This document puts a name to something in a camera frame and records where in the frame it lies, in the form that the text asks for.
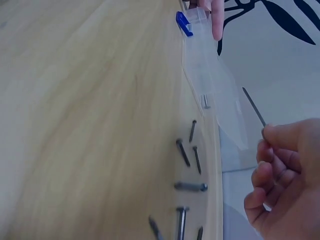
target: finger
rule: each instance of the finger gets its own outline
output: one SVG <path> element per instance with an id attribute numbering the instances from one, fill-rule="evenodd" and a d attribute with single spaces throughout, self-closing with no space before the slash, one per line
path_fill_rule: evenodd
<path id="1" fill-rule="evenodd" d="M 258 144 L 257 161 L 258 163 L 265 161 L 271 164 L 274 181 L 283 188 L 287 188 L 297 175 L 295 171 L 287 168 L 266 141 L 261 141 Z"/>
<path id="2" fill-rule="evenodd" d="M 265 140 L 273 147 L 298 152 L 298 142 L 303 131 L 306 129 L 307 121 L 298 121 L 286 125 L 267 125 L 262 130 Z"/>
<path id="3" fill-rule="evenodd" d="M 281 194 L 285 191 L 281 185 L 274 184 L 269 192 L 266 193 L 266 199 L 264 203 L 269 207 L 273 208 L 280 198 Z"/>
<path id="4" fill-rule="evenodd" d="M 275 185 L 271 164 L 261 161 L 256 170 L 253 171 L 251 181 L 253 187 L 260 187 L 265 191 L 266 198 L 264 203 L 273 208 L 283 193 L 284 187 Z"/>
<path id="5" fill-rule="evenodd" d="M 260 187 L 268 193 L 275 185 L 271 164 L 261 161 L 251 175 L 251 182 L 253 187 Z"/>
<path id="6" fill-rule="evenodd" d="M 198 5 L 198 0 L 190 0 L 189 9 L 195 9 Z"/>
<path id="7" fill-rule="evenodd" d="M 221 40 L 225 20 L 224 0 L 212 0 L 211 2 L 212 34 L 216 41 Z"/>
<path id="8" fill-rule="evenodd" d="M 254 188 L 244 199 L 244 210 L 248 221 L 259 232 L 269 214 L 263 205 L 265 199 L 266 192 L 260 187 Z"/>
<path id="9" fill-rule="evenodd" d="M 275 155 L 284 163 L 287 169 L 301 173 L 300 155 L 296 151 L 287 149 L 273 149 Z"/>

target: wooden table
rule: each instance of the wooden table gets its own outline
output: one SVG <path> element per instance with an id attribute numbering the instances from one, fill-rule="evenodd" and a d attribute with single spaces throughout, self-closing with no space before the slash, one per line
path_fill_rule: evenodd
<path id="1" fill-rule="evenodd" d="M 8 0 L 0 5 L 1 238 L 222 239 L 215 117 L 182 66 L 177 0 Z M 188 143 L 198 145 L 203 174 Z M 182 137 L 187 168 L 175 141 Z M 175 181 L 206 182 L 180 193 Z"/>

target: hand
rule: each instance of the hand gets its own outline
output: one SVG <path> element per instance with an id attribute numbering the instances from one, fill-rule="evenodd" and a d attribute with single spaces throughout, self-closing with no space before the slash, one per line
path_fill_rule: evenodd
<path id="1" fill-rule="evenodd" d="M 249 222 L 265 240 L 320 239 L 320 119 L 262 133 L 254 190 L 244 199 Z"/>
<path id="2" fill-rule="evenodd" d="M 189 9 L 196 7 L 202 7 L 205 11 L 211 11 L 213 37 L 216 41 L 221 40 L 225 20 L 225 1 L 190 0 Z"/>

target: blue plastic clip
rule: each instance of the blue plastic clip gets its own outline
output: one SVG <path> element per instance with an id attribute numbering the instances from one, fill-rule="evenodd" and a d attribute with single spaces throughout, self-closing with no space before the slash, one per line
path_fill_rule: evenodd
<path id="1" fill-rule="evenodd" d="M 179 25 L 179 27 L 184 31 L 185 35 L 188 37 L 193 36 L 194 34 L 188 30 L 187 25 L 190 24 L 186 16 L 181 11 L 177 11 L 175 15 L 176 23 Z"/>

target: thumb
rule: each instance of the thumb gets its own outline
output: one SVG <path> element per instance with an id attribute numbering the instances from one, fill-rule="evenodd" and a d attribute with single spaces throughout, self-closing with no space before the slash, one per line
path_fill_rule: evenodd
<path id="1" fill-rule="evenodd" d="M 299 139 L 306 127 L 307 120 L 285 125 L 267 125 L 262 130 L 262 136 L 273 147 L 297 152 Z"/>

